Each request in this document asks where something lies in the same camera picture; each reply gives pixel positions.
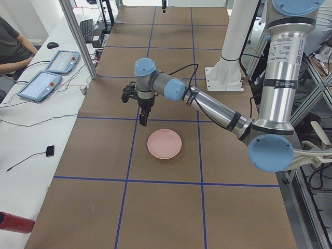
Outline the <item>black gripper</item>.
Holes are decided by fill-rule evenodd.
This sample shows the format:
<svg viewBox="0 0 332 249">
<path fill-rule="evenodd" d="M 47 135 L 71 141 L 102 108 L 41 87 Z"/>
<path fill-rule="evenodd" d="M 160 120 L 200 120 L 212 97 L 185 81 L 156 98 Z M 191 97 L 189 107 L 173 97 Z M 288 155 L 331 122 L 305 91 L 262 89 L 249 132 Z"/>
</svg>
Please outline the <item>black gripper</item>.
<svg viewBox="0 0 332 249">
<path fill-rule="evenodd" d="M 150 109 L 155 104 L 155 98 L 154 97 L 152 97 L 150 99 L 137 98 L 137 103 L 138 103 L 139 107 L 141 108 L 141 113 L 139 115 L 139 123 L 140 123 L 140 125 L 146 127 Z"/>
</svg>

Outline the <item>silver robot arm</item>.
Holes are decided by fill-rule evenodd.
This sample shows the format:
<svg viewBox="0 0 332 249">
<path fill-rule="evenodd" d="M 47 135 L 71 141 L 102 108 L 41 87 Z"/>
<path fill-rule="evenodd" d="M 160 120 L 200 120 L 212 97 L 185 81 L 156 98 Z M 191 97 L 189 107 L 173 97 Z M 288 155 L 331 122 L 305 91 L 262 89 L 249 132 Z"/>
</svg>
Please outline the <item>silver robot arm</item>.
<svg viewBox="0 0 332 249">
<path fill-rule="evenodd" d="M 142 109 L 140 124 L 147 124 L 155 95 L 159 94 L 185 102 L 234 133 L 247 146 L 252 164 L 261 170 L 287 171 L 304 164 L 331 162 L 331 154 L 325 149 L 301 149 L 290 122 L 306 38 L 315 29 L 322 1 L 268 1 L 266 31 L 271 41 L 258 117 L 248 118 L 236 111 L 247 105 L 238 93 L 239 59 L 258 4 L 235 1 L 220 60 L 205 70 L 206 85 L 222 91 L 225 103 L 158 70 L 149 58 L 136 61 L 132 89 Z"/>
</svg>

